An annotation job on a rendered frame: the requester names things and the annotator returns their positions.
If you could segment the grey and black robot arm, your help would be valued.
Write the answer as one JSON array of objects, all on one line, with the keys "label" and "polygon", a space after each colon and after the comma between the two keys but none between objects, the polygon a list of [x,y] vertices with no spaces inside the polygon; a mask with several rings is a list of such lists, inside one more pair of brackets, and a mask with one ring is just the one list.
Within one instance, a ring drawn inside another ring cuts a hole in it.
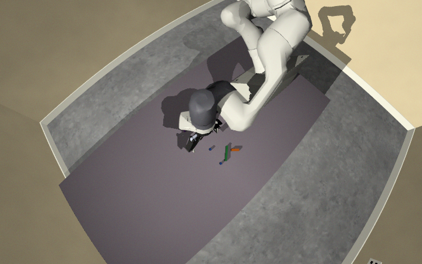
[{"label": "grey and black robot arm", "polygon": [[[276,20],[265,31],[251,21],[257,16],[273,15]],[[221,20],[243,37],[255,73],[265,74],[265,81],[250,102],[224,80],[195,91],[188,104],[190,113],[180,114],[181,130],[209,133],[218,124],[217,113],[231,130],[245,131],[251,127],[283,81],[290,55],[313,26],[304,0],[239,0],[222,10]]]}]

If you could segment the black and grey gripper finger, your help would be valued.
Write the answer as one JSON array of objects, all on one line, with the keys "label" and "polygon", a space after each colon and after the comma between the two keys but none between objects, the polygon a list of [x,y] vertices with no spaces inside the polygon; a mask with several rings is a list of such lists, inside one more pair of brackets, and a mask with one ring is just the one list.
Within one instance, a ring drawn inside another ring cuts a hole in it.
[{"label": "black and grey gripper finger", "polygon": [[203,136],[201,136],[201,137],[197,137],[197,134],[196,135],[194,135],[194,136],[190,136],[189,137],[189,140],[188,140],[188,143],[187,143],[187,145],[186,145],[186,147],[185,147],[185,149],[188,151],[188,152],[190,152],[190,151],[193,151],[194,153],[195,153],[195,146],[198,144],[198,142],[200,141],[200,140],[202,140],[202,138],[203,138]]},{"label": "black and grey gripper finger", "polygon": [[216,133],[218,133],[218,130],[221,128],[219,125],[222,125],[222,122],[220,120],[218,120],[218,124],[215,124],[214,129],[213,129]]}]

